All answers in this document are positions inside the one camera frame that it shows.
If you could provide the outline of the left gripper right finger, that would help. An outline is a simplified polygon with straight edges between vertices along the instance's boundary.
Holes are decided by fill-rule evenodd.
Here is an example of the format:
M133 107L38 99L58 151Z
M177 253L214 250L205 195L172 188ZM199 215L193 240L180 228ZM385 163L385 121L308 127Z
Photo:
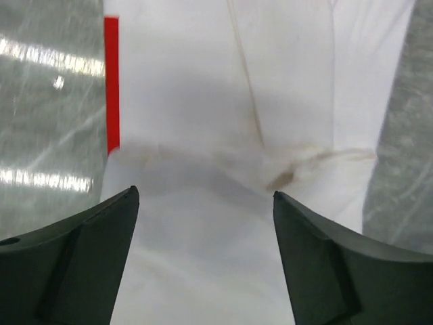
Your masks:
M295 323L432 323L431 255L354 232L283 192L273 220Z

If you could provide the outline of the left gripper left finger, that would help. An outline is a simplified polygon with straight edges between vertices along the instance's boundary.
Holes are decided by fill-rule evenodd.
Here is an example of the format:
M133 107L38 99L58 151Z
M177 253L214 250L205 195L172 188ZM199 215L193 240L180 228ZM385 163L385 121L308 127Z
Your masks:
M139 208L131 186L1 241L2 324L109 324Z

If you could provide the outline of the white t-shirt with red print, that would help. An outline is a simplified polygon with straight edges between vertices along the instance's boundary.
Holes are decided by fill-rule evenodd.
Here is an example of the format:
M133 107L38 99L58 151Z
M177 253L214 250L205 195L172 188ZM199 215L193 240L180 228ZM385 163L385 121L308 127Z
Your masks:
M412 1L104 1L113 324L293 324L282 191L355 232Z

